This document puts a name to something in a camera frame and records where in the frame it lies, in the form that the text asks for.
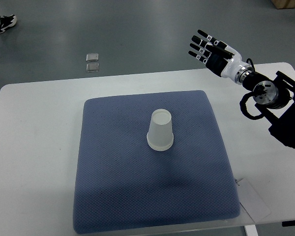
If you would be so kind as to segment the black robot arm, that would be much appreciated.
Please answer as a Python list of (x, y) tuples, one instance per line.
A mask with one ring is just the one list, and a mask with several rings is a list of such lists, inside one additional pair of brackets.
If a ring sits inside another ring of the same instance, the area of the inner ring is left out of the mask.
[(251, 120), (266, 118), (270, 134), (295, 149), (295, 81), (281, 71), (269, 79), (256, 71), (251, 59), (243, 61), (238, 51), (202, 30), (191, 40), (189, 55), (249, 91), (239, 103), (242, 114)]

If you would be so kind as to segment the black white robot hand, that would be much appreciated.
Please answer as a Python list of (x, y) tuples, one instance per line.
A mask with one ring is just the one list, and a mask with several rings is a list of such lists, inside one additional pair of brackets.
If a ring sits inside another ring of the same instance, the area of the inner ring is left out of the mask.
[(196, 52), (188, 51), (188, 54), (205, 64), (215, 75), (240, 78), (244, 72), (250, 71), (250, 65), (242, 61), (238, 51), (200, 29), (197, 32), (204, 39), (194, 35), (190, 47)]

